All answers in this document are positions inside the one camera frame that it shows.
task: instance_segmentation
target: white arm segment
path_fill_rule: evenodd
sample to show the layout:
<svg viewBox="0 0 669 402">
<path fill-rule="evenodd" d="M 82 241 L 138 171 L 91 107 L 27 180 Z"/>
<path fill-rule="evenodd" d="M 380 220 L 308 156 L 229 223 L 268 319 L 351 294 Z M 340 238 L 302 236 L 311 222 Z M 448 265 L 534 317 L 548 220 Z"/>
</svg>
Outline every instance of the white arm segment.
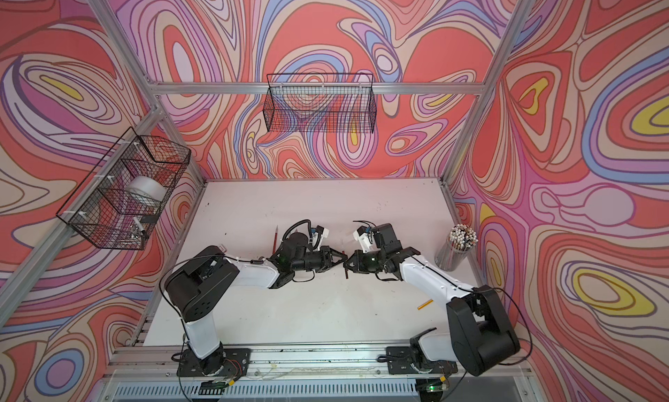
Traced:
<svg viewBox="0 0 669 402">
<path fill-rule="evenodd" d="M 197 358 L 205 358 L 212 354 L 221 344 L 216 335 L 216 325 L 213 323 L 213 312 L 190 323 L 184 323 L 188 346 Z"/>
<path fill-rule="evenodd" d="M 235 260 L 233 257 L 226 257 L 227 260 L 239 269 L 239 274 L 232 281 L 232 286 L 257 286 L 268 288 L 274 284 L 279 277 L 279 271 L 274 264 L 265 260 L 262 264 L 243 263 Z M 197 356 L 203 359 L 212 354 L 220 345 L 220 340 L 216 335 L 216 325 L 213 320 L 213 311 L 202 318 L 190 323 L 184 323 L 188 344 Z"/>
<path fill-rule="evenodd" d="M 242 263 L 226 257 L 228 261 L 237 266 L 239 274 L 230 286 L 257 286 L 268 288 L 274 284 L 279 277 L 279 270 L 274 264 L 264 260 L 262 264 Z"/>
<path fill-rule="evenodd" d="M 425 292 L 444 311 L 446 311 L 446 304 L 453 297 L 466 296 L 469 292 L 465 290 L 471 290 L 473 287 L 449 276 L 424 256 L 408 257 L 399 265 L 399 271 L 407 283 Z M 420 337 L 418 344 L 428 360 L 457 361 L 449 332 L 439 330 L 428 332 Z"/>
<path fill-rule="evenodd" d="M 366 232 L 363 235 L 360 235 L 358 231 L 353 231 L 353 239 L 360 243 L 360 248 L 363 249 L 363 253 L 365 254 L 370 252 L 370 250 L 374 246 L 369 236 L 370 235 Z"/>
</svg>

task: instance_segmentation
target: white tape roll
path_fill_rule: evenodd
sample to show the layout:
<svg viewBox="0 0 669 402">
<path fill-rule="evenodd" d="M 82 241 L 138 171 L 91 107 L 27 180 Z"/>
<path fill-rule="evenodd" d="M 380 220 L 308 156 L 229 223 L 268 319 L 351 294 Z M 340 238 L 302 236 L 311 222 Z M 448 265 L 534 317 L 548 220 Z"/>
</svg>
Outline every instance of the white tape roll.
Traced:
<svg viewBox="0 0 669 402">
<path fill-rule="evenodd" d="M 165 193 L 167 193 L 167 189 L 160 183 L 143 175 L 135 177 L 125 189 L 141 203 L 146 202 L 146 200 L 143 201 L 142 197 L 151 197 L 154 200 L 162 201 Z"/>
</svg>

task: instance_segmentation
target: cable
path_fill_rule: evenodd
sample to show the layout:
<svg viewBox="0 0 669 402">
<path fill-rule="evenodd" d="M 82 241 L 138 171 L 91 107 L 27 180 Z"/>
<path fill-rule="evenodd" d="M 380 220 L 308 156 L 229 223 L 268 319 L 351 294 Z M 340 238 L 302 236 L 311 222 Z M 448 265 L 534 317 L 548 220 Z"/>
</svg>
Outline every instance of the cable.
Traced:
<svg viewBox="0 0 669 402">
<path fill-rule="evenodd" d="M 228 360 L 232 365 L 237 364 L 235 366 L 235 370 L 237 371 L 236 379 L 234 379 L 234 377 L 233 377 L 233 380 L 237 381 L 242 376 L 242 374 L 244 373 L 244 369 L 241 367 L 241 364 L 239 364 L 239 361 L 232 360 L 231 358 L 227 358 L 226 360 Z"/>
<path fill-rule="evenodd" d="M 232 375 L 232 379 L 236 381 L 238 377 L 241 377 L 241 372 L 242 372 L 242 371 L 239 370 L 239 367 L 237 367 L 237 366 L 239 366 L 239 363 L 237 362 L 237 360 L 230 360 L 229 358 L 224 358 L 223 359 L 223 364 L 225 364 L 226 361 L 229 361 L 230 364 L 232 364 L 232 367 L 235 368 L 235 374 Z"/>
<path fill-rule="evenodd" d="M 374 273 L 374 276 L 376 276 L 377 279 L 379 279 L 380 281 L 398 281 L 399 280 L 399 279 L 396 279 L 394 277 L 389 277 L 389 278 L 382 279 L 382 278 L 379 277 L 379 273 Z"/>
<path fill-rule="evenodd" d="M 506 290 L 504 290 L 502 288 L 493 288 L 493 289 L 494 290 L 501 290 L 502 293 L 504 293 L 506 295 L 506 297 L 508 297 L 508 299 L 511 301 L 511 303 L 513 303 L 513 306 L 516 306 L 516 310 L 518 311 L 518 314 L 521 315 L 521 319 L 523 320 L 523 324 L 525 324 L 525 329 L 527 330 L 527 336 L 530 338 L 530 349 L 527 350 L 527 354 L 523 358 L 521 358 L 518 361 L 514 361 L 514 363 L 499 363 L 503 366 L 515 366 L 516 364 L 521 364 L 523 361 L 527 360 L 528 357 L 530 357 L 530 355 L 532 354 L 532 350 L 534 350 L 534 348 L 535 348 L 535 344 L 532 342 L 532 333 L 530 332 L 529 324 L 525 320 L 525 317 L 523 316 L 523 313 L 521 312 L 521 309 L 516 304 L 516 301 L 508 293 L 506 293 Z"/>
<path fill-rule="evenodd" d="M 265 373 L 264 375 L 260 377 L 251 377 L 251 376 L 246 376 L 246 380 L 274 380 L 278 379 L 279 377 L 283 376 L 288 376 L 290 373 L 295 371 L 296 369 L 291 369 L 289 371 L 283 372 L 283 373 L 277 373 L 274 376 L 268 377 L 270 373 L 272 373 L 272 370 L 276 369 L 276 367 L 272 367 L 269 372 Z"/>
<path fill-rule="evenodd" d="M 311 243 L 311 221 L 309 219 L 303 219 L 299 222 L 293 223 L 290 228 L 284 232 L 284 236 L 281 237 L 282 241 L 286 241 L 286 239 L 289 237 L 290 231 L 294 230 L 298 226 L 302 225 L 303 223 L 306 223 L 306 229 L 309 232 L 309 243 Z"/>
<path fill-rule="evenodd" d="M 441 402 L 441 401 L 445 401 L 447 397 L 449 397 L 450 395 L 453 395 L 453 392 L 455 392 L 456 389 L 457 389 L 457 387 L 460 386 L 460 383 L 462 383 L 462 381 L 464 380 L 464 377 L 465 377 L 466 375 L 467 375 L 467 371 L 465 370 L 465 371 L 464 371 L 464 374 L 462 375 L 462 377 L 460 377 L 460 380 L 457 381 L 457 383 L 456 383 L 455 386 L 453 386 L 453 389 L 451 389 L 447 394 L 445 394 L 444 396 L 442 396 L 441 399 L 439 400 L 439 402 Z"/>
<path fill-rule="evenodd" d="M 424 263 L 422 263 L 420 260 L 418 260 L 418 259 L 415 258 L 414 256 L 410 256 L 410 257 L 413 258 L 416 262 L 419 262 L 420 264 L 422 264 L 423 267 L 425 267 L 425 268 L 429 268 L 432 272 L 434 272 L 435 274 L 437 274 L 439 277 L 443 278 L 445 281 L 448 281 L 450 284 L 452 284 L 452 285 L 455 286 L 456 288 L 462 290 L 463 292 L 467 292 L 467 293 L 482 293 L 482 292 L 479 292 L 478 290 L 467 290 L 467 289 L 463 289 L 463 288 L 459 287 L 457 284 L 455 284 L 453 281 L 450 281 L 450 280 L 448 280 L 447 278 L 445 278 L 441 273 L 439 273 L 438 271 L 434 270 L 434 269 L 433 269 L 432 267 L 430 267 L 429 265 L 425 265 Z M 532 341 L 532 333 L 530 332 L 529 324 L 528 324 L 527 321 L 525 320 L 525 317 L 523 316 L 523 313 L 521 312 L 521 309 L 519 308 L 519 306 L 518 306 L 518 304 L 516 303 L 516 301 L 513 299 L 513 297 L 511 297 L 511 295 L 510 295 L 509 293 L 506 292 L 506 290 L 504 290 L 504 289 L 502 289 L 502 288 L 491 288 L 491 289 L 501 291 L 502 293 L 504 293 L 504 294 L 506 295 L 506 297 L 508 297 L 508 299 L 511 301 L 511 303 L 513 303 L 513 306 L 516 307 L 516 310 L 518 311 L 518 314 L 521 315 L 521 319 L 523 320 L 523 324 L 525 324 L 525 329 L 527 330 L 527 335 L 528 335 L 529 340 L 530 340 L 530 349 L 527 350 L 527 354 L 526 354 L 523 358 L 521 358 L 521 359 L 518 360 L 518 361 L 514 361 L 514 363 L 498 363 L 498 364 L 501 364 L 501 365 L 503 365 L 503 366 L 515 366 L 516 364 L 521 364 L 523 361 L 527 360 L 527 359 L 530 357 L 530 355 L 532 354 L 532 350 L 534 350 L 534 347 L 535 347 L 535 344 L 534 344 L 534 342 Z"/>
<path fill-rule="evenodd" d="M 367 223 L 368 225 L 372 225 L 373 227 L 376 227 L 376 223 L 374 223 L 374 222 L 370 222 L 370 221 L 354 221 L 354 222 Z"/>
<path fill-rule="evenodd" d="M 186 347 L 186 333 L 183 333 L 183 344 L 181 344 L 181 352 L 179 353 L 179 365 L 183 362 L 183 348 Z M 181 385 L 181 376 L 179 376 L 178 371 L 177 371 L 177 378 L 179 379 L 179 389 L 181 389 L 181 393 L 183 394 L 183 397 L 188 400 L 188 402 L 193 402 L 193 399 L 189 398 L 188 395 L 186 395 L 186 392 L 183 390 L 183 386 Z"/>
<path fill-rule="evenodd" d="M 312 270 L 311 273 L 312 273 L 312 276 L 311 276 L 311 279 L 309 279 L 309 280 L 301 280 L 301 281 L 297 281 L 297 280 L 293 279 L 292 281 L 295 281 L 296 283 L 306 283 L 307 281 L 312 281 L 312 280 L 314 280 L 314 279 L 316 278 L 316 272 L 314 272 L 314 271 Z"/>
</svg>

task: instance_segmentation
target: psychedelic patterned wall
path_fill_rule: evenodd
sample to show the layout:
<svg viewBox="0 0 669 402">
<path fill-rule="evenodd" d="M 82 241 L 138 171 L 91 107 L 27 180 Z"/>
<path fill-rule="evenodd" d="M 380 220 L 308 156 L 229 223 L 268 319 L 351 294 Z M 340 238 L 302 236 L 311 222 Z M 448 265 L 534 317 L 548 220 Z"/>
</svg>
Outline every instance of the psychedelic patterned wall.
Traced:
<svg viewBox="0 0 669 402">
<path fill-rule="evenodd" d="M 516 0 L 109 0 L 165 82 L 480 82 Z M 471 96 L 378 97 L 377 133 L 266 134 L 262 96 L 166 96 L 206 178 L 435 177 Z"/>
<path fill-rule="evenodd" d="M 0 287 L 146 114 L 83 0 L 0 0 Z M 186 173 L 143 252 L 74 236 L 0 330 L 0 401 L 81 401 L 130 337 L 194 199 Z"/>
<path fill-rule="evenodd" d="M 539 0 L 451 180 L 550 401 L 669 399 L 668 41 L 669 0 Z"/>
<path fill-rule="evenodd" d="M 268 133 L 262 97 L 163 96 L 206 179 L 437 177 L 474 99 L 402 94 L 373 134 L 301 134 Z"/>
</svg>

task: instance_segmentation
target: metal frame bar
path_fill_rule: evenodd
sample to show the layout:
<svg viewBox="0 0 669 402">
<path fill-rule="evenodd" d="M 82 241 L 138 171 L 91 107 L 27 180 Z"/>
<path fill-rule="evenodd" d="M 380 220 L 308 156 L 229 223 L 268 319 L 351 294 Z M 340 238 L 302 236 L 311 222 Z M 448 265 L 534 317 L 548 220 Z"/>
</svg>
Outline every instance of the metal frame bar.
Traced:
<svg viewBox="0 0 669 402">
<path fill-rule="evenodd" d="M 506 61 L 511 55 L 514 44 L 523 30 L 527 15 L 530 13 L 534 3 L 535 0 L 518 0 L 518 3 L 516 3 L 504 35 L 500 40 L 500 45 L 492 56 L 488 73 L 484 79 L 485 90 L 474 100 L 474 104 L 469 111 L 469 116 L 464 122 L 462 130 L 460 130 L 460 136 L 457 137 L 453 151 L 448 157 L 448 161 L 444 167 L 444 172 L 441 174 L 442 183 L 447 183 L 447 180 L 456 170 L 455 166 L 460 162 L 462 155 L 467 151 L 469 143 L 473 138 L 474 130 L 476 130 L 479 122 L 484 117 L 486 106 L 492 99 L 495 87 L 497 86 L 497 81 L 502 75 Z"/>
<path fill-rule="evenodd" d="M 123 59 L 123 62 L 126 64 L 135 84 L 138 89 L 142 92 L 146 101 L 157 108 L 163 114 L 163 129 L 167 136 L 175 142 L 187 147 L 186 142 L 177 125 L 172 120 L 172 117 L 169 113 L 166 112 L 163 103 L 160 100 L 160 97 L 155 95 L 148 85 L 148 74 L 145 72 L 144 68 L 139 61 L 139 58 L 132 49 L 129 40 L 126 37 L 125 32 L 121 27 L 121 23 L 116 18 L 116 14 L 112 10 L 112 7 L 109 5 L 107 0 L 87 0 L 88 5 L 95 13 L 98 21 L 100 22 L 102 29 L 105 30 L 107 36 L 109 37 L 110 44 L 113 50 Z M 202 173 L 200 172 L 199 165 L 195 164 L 192 160 L 189 163 L 189 169 L 191 174 L 195 179 L 196 183 L 204 185 L 204 179 Z"/>
<path fill-rule="evenodd" d="M 135 131 L 138 134 L 146 134 L 153 130 L 158 122 L 160 114 L 154 108 L 138 123 Z M 107 172 L 114 163 L 121 157 L 123 151 L 129 144 L 121 144 L 116 151 L 107 159 L 100 168 L 98 174 Z M 90 193 L 102 181 L 97 177 L 82 189 L 68 207 L 68 210 L 79 209 Z M 54 225 L 45 235 L 44 239 L 33 248 L 28 256 L 21 262 L 21 265 L 9 276 L 2 289 L 0 289 L 0 328 L 11 318 L 16 308 L 28 293 L 37 284 L 42 274 L 54 261 L 54 258 L 61 252 L 65 244 L 76 232 L 62 220 L 55 218 Z"/>
<path fill-rule="evenodd" d="M 290 83 L 291 86 L 313 86 Z M 318 86 L 354 86 L 357 83 L 318 83 Z M 148 84 L 155 96 L 161 94 L 265 94 L 267 83 L 166 83 Z M 374 83 L 375 94 L 482 94 L 485 83 Z"/>
<path fill-rule="evenodd" d="M 337 376 L 344 378 L 388 377 L 386 364 L 376 361 L 385 348 L 392 345 L 407 345 L 408 340 L 384 340 L 373 342 L 310 342 L 299 344 L 256 344 L 226 345 L 225 348 L 250 348 L 250 378 L 262 379 L 269 374 L 285 374 L 287 379 L 327 379 Z M 177 363 L 171 360 L 172 354 L 181 351 L 180 345 L 122 347 L 117 349 L 110 358 L 105 371 L 106 377 L 116 374 L 117 370 L 133 370 L 140 374 L 173 374 Z M 510 362 L 520 360 L 522 356 L 509 358 Z M 517 366 L 493 366 L 486 375 L 491 376 L 524 376 L 531 374 L 531 365 L 524 361 Z M 406 377 L 430 377 L 428 374 L 406 374 Z"/>
</svg>

